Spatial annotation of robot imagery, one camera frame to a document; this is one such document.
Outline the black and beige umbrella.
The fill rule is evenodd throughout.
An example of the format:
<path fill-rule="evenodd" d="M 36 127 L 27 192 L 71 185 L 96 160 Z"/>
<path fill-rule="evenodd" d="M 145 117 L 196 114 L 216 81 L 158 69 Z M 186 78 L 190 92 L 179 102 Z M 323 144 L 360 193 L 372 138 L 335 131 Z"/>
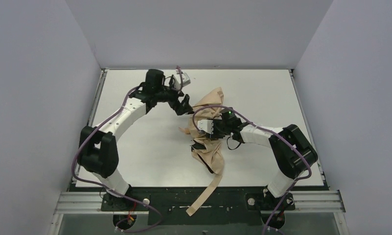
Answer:
<path fill-rule="evenodd" d="M 222 105 L 224 102 L 224 93 L 221 87 L 213 89 L 210 93 L 205 95 L 195 105 L 192 106 L 196 113 L 195 121 L 208 118 L 217 118 L 222 108 L 212 107 L 212 105 Z M 180 128 L 180 131 L 190 135 L 196 144 L 191 148 L 191 155 L 194 159 L 202 163 L 206 169 L 214 175 L 210 185 L 200 194 L 200 196 L 193 202 L 193 204 L 186 210 L 189 216 L 203 205 L 204 202 L 215 191 L 222 180 L 222 173 L 224 170 L 224 157 L 222 155 L 222 142 L 220 140 L 208 139 L 204 134 L 199 133 L 193 124 L 192 118 L 189 118 L 188 126 Z"/>

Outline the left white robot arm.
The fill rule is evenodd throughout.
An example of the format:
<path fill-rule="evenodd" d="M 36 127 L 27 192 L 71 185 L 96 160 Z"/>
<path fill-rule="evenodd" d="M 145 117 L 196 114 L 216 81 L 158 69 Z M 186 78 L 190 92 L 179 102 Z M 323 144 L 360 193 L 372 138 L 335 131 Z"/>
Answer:
<path fill-rule="evenodd" d="M 180 67 L 176 67 L 176 73 L 170 77 L 161 70 L 149 69 L 145 80 L 126 94 L 121 106 L 111 116 L 95 127 L 85 126 L 81 130 L 75 163 L 97 177 L 96 185 L 110 195 L 127 196 L 131 186 L 117 169 L 118 139 L 158 103 L 168 103 L 178 116 L 191 114 L 190 97 L 183 93 L 183 88 L 190 83 L 190 77 Z"/>

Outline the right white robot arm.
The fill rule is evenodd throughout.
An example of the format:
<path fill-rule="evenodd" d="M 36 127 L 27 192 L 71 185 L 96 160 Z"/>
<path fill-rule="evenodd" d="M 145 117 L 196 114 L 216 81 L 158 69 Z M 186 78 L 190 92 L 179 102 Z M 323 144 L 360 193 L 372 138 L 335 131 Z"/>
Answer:
<path fill-rule="evenodd" d="M 316 150 L 294 124 L 282 128 L 262 127 L 242 122 L 233 111 L 223 110 L 211 125 L 208 137 L 212 139 L 230 136 L 239 143 L 254 143 L 272 150 L 278 170 L 266 186 L 266 192 L 274 198 L 280 198 L 318 160 Z"/>

